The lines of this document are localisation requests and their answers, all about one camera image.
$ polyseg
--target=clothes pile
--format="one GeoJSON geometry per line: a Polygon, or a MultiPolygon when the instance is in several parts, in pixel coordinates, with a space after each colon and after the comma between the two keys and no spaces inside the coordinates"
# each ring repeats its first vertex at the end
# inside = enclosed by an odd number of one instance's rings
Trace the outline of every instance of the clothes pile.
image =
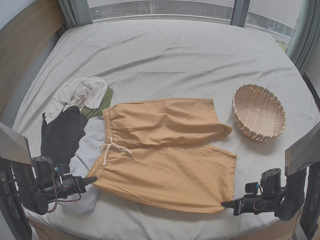
{"type": "Polygon", "coordinates": [[[99,189],[177,211],[218,213],[234,192],[236,154],[207,145],[232,128],[218,121],[211,98],[168,98],[110,106],[101,78],[65,83],[43,114],[41,154],[70,173],[97,177],[78,202],[93,211],[99,189]]]}

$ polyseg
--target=green cloth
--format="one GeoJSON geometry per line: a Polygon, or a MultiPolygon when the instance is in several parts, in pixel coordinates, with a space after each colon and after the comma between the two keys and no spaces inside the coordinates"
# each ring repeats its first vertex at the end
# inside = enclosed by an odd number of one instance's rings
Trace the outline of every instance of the green cloth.
{"type": "Polygon", "coordinates": [[[81,114],[83,114],[87,119],[94,118],[94,117],[102,117],[102,110],[110,106],[111,98],[112,98],[112,89],[108,86],[108,88],[106,89],[106,93],[101,100],[99,108],[90,109],[84,106],[83,109],[81,110],[81,114]]]}

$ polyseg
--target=bed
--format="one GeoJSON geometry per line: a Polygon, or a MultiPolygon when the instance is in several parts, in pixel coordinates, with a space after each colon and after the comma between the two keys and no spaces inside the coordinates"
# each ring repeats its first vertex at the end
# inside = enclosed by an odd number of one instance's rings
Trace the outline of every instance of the bed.
{"type": "MultiPolygon", "coordinates": [[[[72,78],[99,76],[113,89],[110,105],[174,97],[213,98],[219,121],[233,127],[212,141],[237,154],[234,199],[248,182],[279,167],[285,182],[285,150],[320,121],[319,111],[294,64],[267,33],[217,23],[150,19],[91,24],[67,30],[34,79],[13,129],[40,155],[42,113],[72,78]],[[276,139],[257,142],[234,122],[237,87],[259,84],[282,102],[287,126],[276,139]]],[[[92,214],[58,206],[27,217],[68,234],[98,239],[230,239],[276,223],[273,213],[233,216],[232,209],[198,214],[161,209],[100,191],[92,214]]]]}

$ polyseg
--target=wooden headboard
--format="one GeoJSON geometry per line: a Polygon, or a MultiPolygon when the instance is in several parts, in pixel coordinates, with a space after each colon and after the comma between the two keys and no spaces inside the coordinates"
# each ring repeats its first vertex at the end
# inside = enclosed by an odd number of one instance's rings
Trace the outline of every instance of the wooden headboard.
{"type": "Polygon", "coordinates": [[[22,73],[64,22],[58,0],[37,0],[0,30],[0,119],[22,73]]]}

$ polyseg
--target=curtain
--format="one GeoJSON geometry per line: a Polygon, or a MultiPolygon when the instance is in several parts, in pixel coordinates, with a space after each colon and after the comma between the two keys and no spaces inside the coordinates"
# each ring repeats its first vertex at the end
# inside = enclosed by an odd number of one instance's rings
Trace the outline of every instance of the curtain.
{"type": "Polygon", "coordinates": [[[320,0],[303,0],[286,54],[295,64],[300,74],[305,72],[306,64],[319,39],[320,0]]]}
{"type": "Polygon", "coordinates": [[[58,0],[66,20],[65,29],[92,24],[87,0],[58,0]]]}

